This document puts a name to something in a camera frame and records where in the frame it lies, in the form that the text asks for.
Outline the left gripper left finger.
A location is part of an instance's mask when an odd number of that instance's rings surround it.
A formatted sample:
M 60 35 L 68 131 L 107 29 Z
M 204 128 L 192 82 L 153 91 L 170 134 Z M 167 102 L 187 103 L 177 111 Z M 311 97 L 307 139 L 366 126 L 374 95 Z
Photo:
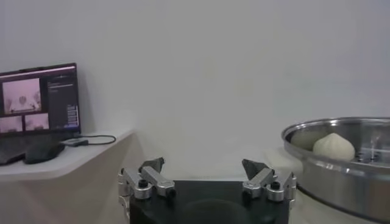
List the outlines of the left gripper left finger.
M 118 200 L 127 223 L 130 223 L 131 199 L 145 202 L 152 198 L 154 191 L 167 201 L 176 197 L 175 182 L 161 174 L 164 163 L 164 158 L 159 157 L 144 161 L 138 169 L 122 168 L 119 171 Z

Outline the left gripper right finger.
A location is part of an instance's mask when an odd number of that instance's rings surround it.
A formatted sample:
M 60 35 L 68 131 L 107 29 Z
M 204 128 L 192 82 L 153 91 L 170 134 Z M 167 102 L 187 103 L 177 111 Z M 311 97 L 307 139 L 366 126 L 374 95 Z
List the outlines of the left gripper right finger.
M 281 203 L 287 201 L 289 207 L 296 202 L 297 177 L 291 171 L 275 170 L 265 163 L 243 159 L 241 161 L 247 181 L 242 183 L 242 196 L 245 203 L 251 203 L 261 196 Z

